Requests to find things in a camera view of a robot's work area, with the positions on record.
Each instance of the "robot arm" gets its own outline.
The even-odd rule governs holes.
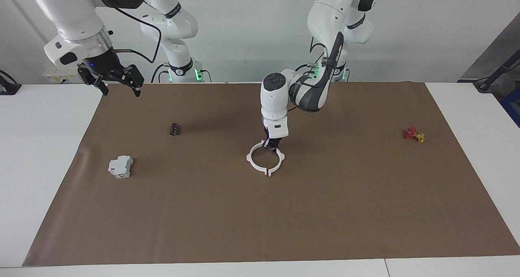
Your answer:
[[[117,81],[141,94],[143,76],[135,65],[123,67],[113,52],[112,41],[103,21],[95,12],[92,0],[35,0],[59,35],[45,45],[47,57],[57,66],[82,61],[78,73],[86,84],[99,88],[104,95],[104,81]],[[135,8],[143,0],[102,0],[111,6]]]
[[[141,20],[161,29],[161,48],[168,57],[170,76],[173,82],[197,82],[202,80],[202,65],[189,53],[182,39],[195,37],[199,31],[197,20],[181,6],[178,0],[146,0],[158,13],[143,16]],[[154,29],[141,24],[146,36],[157,40]]]
[[[317,77],[286,69],[267,75],[262,82],[260,101],[267,134],[264,147],[275,150],[288,136],[287,103],[290,100],[306,112],[318,112],[325,104],[330,82],[341,74],[346,64],[345,42],[366,43],[373,25],[365,12],[377,0],[316,0],[307,18],[312,36],[324,47],[324,57],[316,65]]]

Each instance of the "capacitor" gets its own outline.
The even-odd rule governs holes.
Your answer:
[[[179,125],[177,123],[171,124],[171,127],[169,129],[169,134],[172,136],[178,136],[179,135]]]

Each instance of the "white plastic ring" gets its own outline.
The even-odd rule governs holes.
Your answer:
[[[255,164],[255,162],[253,161],[253,158],[252,158],[252,155],[253,155],[253,152],[255,152],[255,150],[259,149],[259,148],[263,148],[264,147],[264,143],[265,141],[262,140],[260,143],[256,144],[255,146],[253,146],[253,148],[251,148],[251,151],[249,151],[249,154],[245,157],[247,159],[247,161],[249,163],[251,163],[251,165],[253,166],[254,169],[258,170],[258,171],[262,171],[264,172],[264,175],[267,175],[267,176],[271,176],[273,174],[273,172],[277,171],[280,166],[282,165],[282,160],[284,160],[286,158],[286,156],[280,152],[280,149],[276,149],[276,154],[278,154],[278,158],[280,159],[278,161],[278,164],[271,168],[271,169],[267,169],[267,167],[262,167],[262,166],[258,166],[257,164]]]

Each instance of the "white table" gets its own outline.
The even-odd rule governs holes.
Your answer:
[[[427,86],[520,244],[520,129],[490,94],[470,84]],[[0,277],[520,276],[520,256],[17,268],[100,98],[98,90],[83,85],[23,86],[15,96],[0,96]]]

